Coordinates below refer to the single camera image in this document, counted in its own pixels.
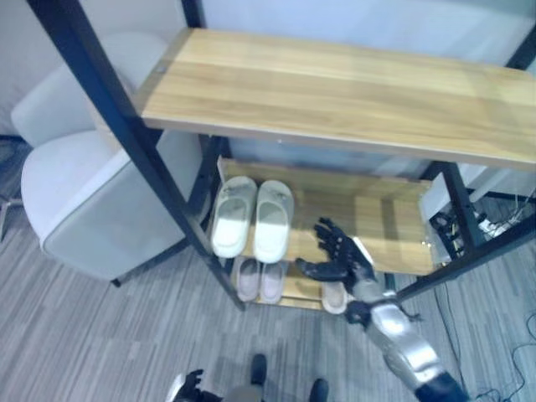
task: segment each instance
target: black metal frame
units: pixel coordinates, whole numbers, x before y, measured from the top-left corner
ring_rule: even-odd
[[[526,70],[536,59],[536,24],[527,38],[519,45],[506,66],[516,70]]]
[[[188,242],[203,258],[234,304],[244,310],[245,305],[213,253],[198,216],[184,199],[160,158],[156,145],[162,131],[146,127],[137,115],[80,3],[77,0],[28,0],[28,4]],[[207,168],[207,165],[209,163],[204,161],[202,168]]]
[[[186,240],[204,259],[234,304],[243,310],[245,305],[238,298],[229,277],[233,260],[227,260],[224,265],[219,262],[210,247],[204,227],[198,221],[200,206],[207,194],[211,203],[216,196],[220,184],[216,162],[220,155],[230,154],[228,139],[204,138],[208,144],[205,144],[203,162],[193,186],[192,196],[187,202],[156,149],[162,131],[147,128],[137,115],[78,0],[27,1],[131,160],[183,230]],[[200,0],[182,0],[182,5],[188,26],[203,27],[204,16]],[[535,32],[536,28],[514,54],[508,63],[509,67],[528,67],[535,55],[533,42],[531,43]],[[457,165],[451,162],[433,162],[427,169],[425,178],[434,178],[439,173],[443,173],[446,180],[452,208],[456,213],[465,245],[464,253],[447,266],[420,277],[417,282],[398,291],[401,301],[454,279],[536,235],[536,218],[533,214],[498,237],[485,241],[477,227],[477,220]],[[386,279],[388,287],[394,288],[394,278],[386,276]]]
[[[451,196],[451,207],[460,227],[464,243],[463,255],[458,256],[451,247],[450,240],[438,231],[452,261],[427,276],[420,276],[416,282],[397,291],[397,297],[401,302],[445,281],[456,279],[459,275],[536,238],[536,214],[531,214],[506,232],[486,241],[482,231],[478,228],[478,222],[474,216],[471,201],[469,201],[469,193],[463,184],[457,164],[433,162],[423,174],[423,178],[432,179],[440,173],[445,179]]]

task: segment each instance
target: cable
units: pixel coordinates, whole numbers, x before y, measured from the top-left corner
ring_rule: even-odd
[[[532,320],[534,317],[536,317],[536,312],[531,314],[530,316],[528,316],[528,318],[525,320],[525,327],[527,328],[527,332],[528,332],[528,335],[535,341],[535,342],[526,342],[526,343],[522,343],[518,346],[516,346],[514,349],[512,349],[510,351],[510,359],[512,359],[512,362],[513,362],[513,367],[515,368],[516,370],[516,373],[519,377],[521,377],[521,384],[509,395],[507,396],[506,398],[503,399],[503,397],[501,396],[501,393],[495,389],[495,388],[491,388],[489,389],[487,392],[484,392],[484,393],[481,393],[481,394],[478,394],[476,397],[475,397],[475,400],[478,400],[482,397],[488,397],[488,398],[492,398],[490,396],[490,394],[492,392],[497,392],[497,402],[511,402],[512,401],[512,397],[517,394],[519,391],[521,391],[521,389],[523,389],[523,387],[525,386],[525,384],[527,383],[526,382],[526,379],[525,379],[525,376],[523,375],[523,372],[521,371],[521,369],[519,368],[519,365],[518,365],[518,362],[516,361],[516,352],[518,350],[521,350],[523,348],[528,348],[528,347],[536,347],[536,334],[530,329],[530,320]]]
[[[448,295],[449,289],[448,289],[446,283],[444,285],[445,285],[445,289],[446,289],[446,294]],[[463,391],[466,394],[469,394],[467,392],[466,380],[464,379],[463,372],[461,371],[461,345],[460,345],[460,338],[458,337],[458,331],[456,330],[456,324],[455,324],[455,321],[454,321],[454,316],[452,315],[450,297],[447,299],[447,302],[448,302],[448,305],[449,305],[448,309],[449,309],[449,312],[450,312],[451,318],[452,318],[452,323],[453,323],[452,327],[453,327],[455,335],[456,335],[456,344],[457,344],[458,352],[456,352],[456,348],[454,347],[454,343],[452,342],[451,330],[449,329],[449,326],[446,325],[445,313],[443,312],[443,309],[441,308],[441,304],[439,302],[439,296],[437,295],[437,287],[434,288],[434,297],[435,297],[435,304],[437,304],[437,309],[439,310],[441,320],[443,321],[443,327],[445,327],[445,330],[446,330],[446,337],[448,338],[449,344],[451,345],[452,354],[454,355],[454,359],[456,360],[456,365],[458,367],[458,373],[460,374],[460,379],[461,379],[461,388],[463,389]]]
[[[456,330],[456,321],[454,319],[454,314],[452,313],[451,298],[450,298],[450,295],[449,295],[449,289],[448,289],[448,286],[447,286],[446,283],[444,285],[445,285],[445,292],[446,292],[446,303],[447,303],[449,315],[451,316],[451,319],[452,319],[452,328],[454,330],[454,334],[455,334],[455,337],[456,337],[457,351],[456,351],[456,348],[454,347],[454,342],[452,341],[451,330],[450,330],[449,326],[447,326],[447,324],[446,324],[445,313],[443,312],[443,309],[442,309],[440,301],[439,301],[439,296],[437,294],[437,288],[434,288],[435,303],[437,304],[437,308],[438,308],[439,313],[441,315],[441,320],[443,321],[443,326],[445,327],[446,335],[448,337],[449,344],[450,344],[451,349],[452,349],[452,353],[454,354],[454,359],[456,360],[456,364],[457,364],[457,367],[458,367],[458,372],[460,373],[461,387],[466,392],[466,394],[469,394],[467,392],[466,381],[465,381],[465,379],[463,377],[463,372],[461,371],[461,345],[460,345],[460,338],[458,336],[458,331]],[[523,375],[523,372],[519,368],[518,362],[516,361],[516,352],[521,350],[521,349],[524,349],[524,348],[536,347],[536,332],[533,332],[533,330],[530,328],[530,325],[529,325],[530,321],[535,317],[536,317],[536,312],[531,314],[530,316],[528,316],[527,320],[525,320],[525,327],[527,328],[528,335],[534,340],[534,342],[522,343],[522,344],[516,346],[514,349],[512,349],[510,351],[510,359],[512,359],[513,367],[516,370],[516,373],[517,373],[518,377],[521,377],[521,384],[508,397],[506,397],[504,399],[503,399],[503,397],[501,395],[501,392],[498,389],[490,388],[488,391],[478,394],[475,397],[475,400],[479,400],[480,398],[486,397],[486,398],[489,398],[490,400],[492,400],[493,402],[511,402],[512,397],[515,394],[517,394],[519,391],[521,391],[521,389],[523,389],[523,387],[526,384],[526,379],[525,379],[525,377]],[[495,399],[495,397],[492,396],[493,393],[497,394],[496,395],[497,399]]]
[[[523,201],[521,205],[518,204],[518,195],[516,194],[516,208],[510,213],[510,215],[506,219],[499,220],[497,222],[491,223],[490,226],[493,227],[493,229],[490,230],[484,230],[484,233],[487,235],[490,235],[492,237],[495,237],[497,235],[497,232],[499,230],[502,230],[504,232],[505,230],[509,229],[510,227],[514,226],[516,223],[519,222],[519,217],[523,213],[524,209],[528,205],[528,201],[536,194],[536,188],[532,191],[531,194],[528,195],[527,198]]]

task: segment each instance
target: black cable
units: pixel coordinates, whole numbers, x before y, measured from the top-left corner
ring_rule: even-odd
[[[529,325],[530,320],[532,320],[534,317],[536,317],[536,312],[531,314],[530,316],[528,316],[527,320],[525,320],[525,327],[527,328],[528,335],[536,342],[536,334],[530,329],[530,325]],[[523,349],[523,348],[528,348],[528,347],[531,347],[531,346],[536,347],[535,342],[522,343],[522,344],[516,346],[514,349],[512,349],[510,351],[510,359],[512,359],[513,367],[515,368],[517,375],[519,377],[521,377],[521,384],[509,396],[507,396],[506,398],[503,399],[503,397],[501,396],[501,393],[497,389],[491,388],[487,392],[484,392],[484,393],[481,393],[481,394],[477,395],[475,397],[475,400],[480,399],[480,398],[482,398],[484,396],[486,396],[488,398],[491,398],[490,393],[497,392],[497,395],[498,395],[497,402],[511,402],[512,397],[515,394],[517,394],[519,391],[521,391],[521,389],[523,389],[523,387],[527,383],[526,380],[525,380],[525,376],[523,375],[523,372],[519,368],[518,362],[516,361],[516,352],[518,350]]]
[[[466,392],[466,394],[468,394],[467,388],[466,388],[466,382],[465,382],[465,379],[463,377],[463,372],[461,371],[461,345],[460,345],[460,338],[458,336],[458,331],[456,330],[456,321],[454,319],[454,314],[452,313],[451,298],[450,298],[450,295],[449,295],[449,289],[448,289],[448,286],[446,285],[446,283],[444,285],[445,285],[445,292],[446,292],[446,303],[447,303],[447,307],[448,307],[448,310],[449,310],[449,314],[450,314],[451,319],[452,319],[452,328],[453,328],[454,334],[456,336],[457,352],[456,352],[456,348],[454,347],[454,342],[452,341],[451,330],[450,330],[449,326],[446,324],[445,313],[443,312],[443,309],[442,309],[440,301],[439,301],[439,296],[437,295],[437,288],[434,288],[435,303],[437,304],[437,308],[438,308],[439,313],[441,315],[441,320],[443,321],[443,326],[445,327],[446,335],[447,335],[448,340],[449,340],[449,344],[451,345],[452,353],[454,354],[454,359],[456,360],[456,364],[457,364],[457,367],[458,367],[458,372],[460,373],[461,386],[462,386],[463,390]],[[536,342],[536,333],[533,332],[532,329],[530,328],[530,321],[535,317],[536,317],[536,313],[533,313],[530,316],[528,316],[527,320],[525,321],[525,327],[527,328],[528,335]],[[526,384],[526,379],[523,376],[523,372],[519,368],[518,362],[516,361],[516,352],[518,350],[521,350],[523,348],[528,348],[528,347],[536,347],[536,343],[534,343],[534,342],[522,343],[522,344],[516,346],[514,349],[512,349],[510,351],[510,359],[512,359],[513,367],[515,368],[517,375],[519,377],[521,377],[521,384],[505,399],[503,399],[503,397],[501,395],[501,392],[498,389],[491,388],[488,391],[480,393],[479,395],[477,395],[475,397],[475,400],[478,400],[478,399],[483,398],[483,397],[487,397],[487,398],[491,399],[493,402],[495,402],[495,401],[497,401],[497,402],[511,402],[512,397],[515,394],[517,394],[519,391],[521,391],[521,389]],[[494,396],[492,396],[493,393],[497,394],[497,399],[495,399]]]
[[[448,287],[446,287],[446,283],[444,285],[445,285],[445,288],[446,288],[446,293],[448,294]],[[454,355],[454,359],[456,360],[456,365],[458,367],[458,373],[460,374],[460,379],[461,379],[461,388],[463,389],[463,391],[466,394],[469,394],[467,392],[466,380],[464,379],[463,372],[461,371],[461,360],[460,360],[461,345],[460,345],[460,338],[458,337],[458,331],[456,330],[456,325],[453,325],[453,328],[454,328],[455,334],[456,334],[456,343],[457,343],[457,346],[458,346],[458,352],[456,352],[456,348],[454,347],[454,343],[452,342],[451,330],[450,330],[449,326],[446,324],[445,313],[443,312],[443,309],[441,308],[441,304],[439,302],[439,296],[437,296],[437,288],[436,287],[434,288],[434,297],[436,298],[435,299],[435,304],[437,304],[437,309],[439,310],[441,320],[443,321],[443,327],[445,327],[445,330],[446,330],[446,337],[448,338],[449,344],[451,345],[452,354]],[[451,312],[451,316],[452,316],[452,310],[451,310],[451,307],[450,307],[450,298],[447,299],[447,300],[449,302],[449,311]]]

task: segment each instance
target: robotic hand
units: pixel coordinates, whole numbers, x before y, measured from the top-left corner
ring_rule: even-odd
[[[341,281],[356,299],[345,312],[350,323],[361,323],[378,346],[389,369],[421,402],[469,400],[445,371],[436,352],[417,333],[393,292],[384,292],[374,276],[372,258],[358,238],[350,239],[330,219],[315,225],[318,246],[330,261],[319,264],[297,259],[304,275],[316,281]]]
[[[198,389],[202,374],[203,370],[199,369],[187,374],[185,379],[179,375],[167,395],[166,402],[220,402],[222,398],[219,396]]]

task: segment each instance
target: shoe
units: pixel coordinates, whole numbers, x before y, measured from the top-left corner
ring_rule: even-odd
[[[342,282],[322,283],[322,306],[332,314],[343,314],[348,304],[348,293]]]
[[[264,303],[276,304],[283,294],[288,263],[265,264],[260,276],[260,299]]]
[[[267,371],[266,356],[264,354],[256,354],[251,362],[251,384],[265,386],[266,371]]]
[[[253,251],[255,258],[272,264],[285,257],[294,215],[294,198],[282,182],[262,183],[257,195],[257,218]]]
[[[252,302],[259,295],[260,264],[249,258],[240,264],[236,276],[236,291],[243,302]]]
[[[327,402],[328,392],[329,386],[327,385],[327,381],[325,379],[317,379],[315,384],[312,385],[309,402]]]
[[[175,377],[175,380],[167,392],[166,402],[173,402],[175,400],[178,391],[183,387],[185,380],[186,378],[184,374],[179,374],[177,377]]]
[[[256,194],[257,185],[246,176],[231,178],[219,190],[211,239],[218,257],[235,258],[244,250]]]

